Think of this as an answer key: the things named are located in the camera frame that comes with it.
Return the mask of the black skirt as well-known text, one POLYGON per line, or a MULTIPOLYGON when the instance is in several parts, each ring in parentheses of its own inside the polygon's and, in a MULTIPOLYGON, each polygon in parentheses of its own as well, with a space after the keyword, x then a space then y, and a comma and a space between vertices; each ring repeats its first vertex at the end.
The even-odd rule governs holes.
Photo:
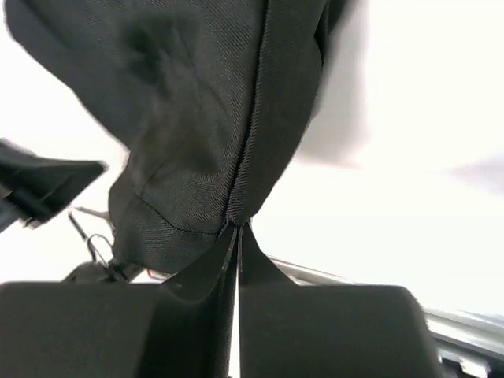
POLYGON ((12 37, 129 151, 114 257, 179 272, 263 205, 345 1, 8 1, 12 37))

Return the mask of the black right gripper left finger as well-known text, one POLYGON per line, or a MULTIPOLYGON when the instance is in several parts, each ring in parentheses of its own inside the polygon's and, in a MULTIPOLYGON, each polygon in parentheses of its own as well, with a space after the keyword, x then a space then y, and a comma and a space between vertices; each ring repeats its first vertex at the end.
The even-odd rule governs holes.
POLYGON ((237 231, 164 283, 4 283, 4 377, 225 377, 237 231))

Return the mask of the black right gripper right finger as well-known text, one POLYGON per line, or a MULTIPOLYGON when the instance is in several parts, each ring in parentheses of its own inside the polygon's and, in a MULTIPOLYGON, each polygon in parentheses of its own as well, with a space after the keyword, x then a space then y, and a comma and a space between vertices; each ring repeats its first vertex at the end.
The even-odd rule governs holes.
POLYGON ((313 305, 264 255, 249 225, 239 233, 240 372, 244 377, 429 378, 443 374, 435 356, 400 351, 386 340, 372 350, 351 340, 341 322, 313 305))

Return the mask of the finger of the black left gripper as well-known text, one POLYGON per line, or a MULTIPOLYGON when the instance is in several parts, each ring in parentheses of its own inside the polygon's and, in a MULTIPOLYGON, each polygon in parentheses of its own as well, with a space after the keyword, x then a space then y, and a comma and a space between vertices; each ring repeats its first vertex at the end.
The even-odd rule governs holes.
POLYGON ((106 170, 102 161, 40 157, 2 139, 1 230, 49 222, 106 170))

